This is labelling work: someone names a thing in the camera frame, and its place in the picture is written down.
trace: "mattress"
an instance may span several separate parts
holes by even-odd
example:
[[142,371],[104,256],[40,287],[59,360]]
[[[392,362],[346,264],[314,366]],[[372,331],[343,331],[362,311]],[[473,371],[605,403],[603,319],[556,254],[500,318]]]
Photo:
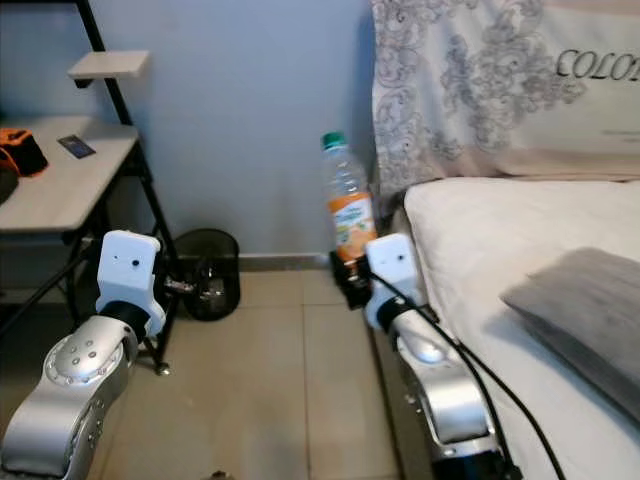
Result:
[[[531,410],[567,478],[637,479],[637,424],[526,333],[499,295],[579,247],[640,261],[640,182],[446,179],[411,188],[405,210],[431,306]],[[524,416],[488,386],[525,478],[555,478]]]

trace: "gray wall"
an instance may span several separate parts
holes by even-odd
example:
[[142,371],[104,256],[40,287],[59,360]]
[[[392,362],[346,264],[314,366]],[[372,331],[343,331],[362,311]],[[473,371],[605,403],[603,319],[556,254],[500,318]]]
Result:
[[[122,88],[173,231],[222,228],[244,253],[327,251],[320,136],[343,129],[374,156],[368,1],[92,5],[107,48],[151,51],[145,78]],[[73,7],[0,8],[4,114],[114,118],[102,84],[66,76],[89,49]]]

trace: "pillow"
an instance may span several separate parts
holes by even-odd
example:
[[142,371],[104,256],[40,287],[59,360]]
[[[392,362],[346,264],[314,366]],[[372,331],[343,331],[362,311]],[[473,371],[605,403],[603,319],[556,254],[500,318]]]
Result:
[[502,295],[525,328],[640,424],[640,264],[576,250]]
[[449,176],[640,177],[637,0],[372,5],[384,198]]

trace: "bottle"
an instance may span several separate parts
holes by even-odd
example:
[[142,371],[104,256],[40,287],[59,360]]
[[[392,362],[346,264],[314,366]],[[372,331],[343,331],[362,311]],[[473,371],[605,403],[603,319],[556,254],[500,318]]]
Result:
[[336,253],[347,263],[364,255],[376,238],[371,195],[364,168],[351,154],[342,132],[322,137],[328,207],[333,216]]

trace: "desk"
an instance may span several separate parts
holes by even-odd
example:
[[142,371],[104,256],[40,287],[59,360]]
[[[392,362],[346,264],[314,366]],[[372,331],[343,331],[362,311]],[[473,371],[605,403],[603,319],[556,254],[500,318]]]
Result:
[[[106,201],[121,176],[139,178],[156,220],[154,234],[160,232],[164,241],[166,256],[162,257],[163,261],[175,278],[182,277],[175,245],[153,190],[151,173],[134,127],[78,116],[5,119],[1,125],[30,129],[49,166],[36,177],[21,178],[13,194],[0,205],[0,245],[5,242],[33,242],[35,237],[49,238],[54,234],[72,245],[72,249],[65,267],[46,282],[7,324],[0,323],[0,335],[17,320],[17,316],[26,312],[62,279],[66,279],[67,303],[75,326],[79,324],[74,270],[83,261],[95,260],[99,255],[95,244],[99,244],[104,233],[112,228]],[[57,142],[59,138],[74,134],[96,153],[77,159]],[[89,235],[94,239],[91,250],[84,248]],[[162,370],[167,368],[163,358],[178,299],[168,295],[158,300],[167,311],[167,322],[158,337],[157,349],[151,353],[156,367]]]

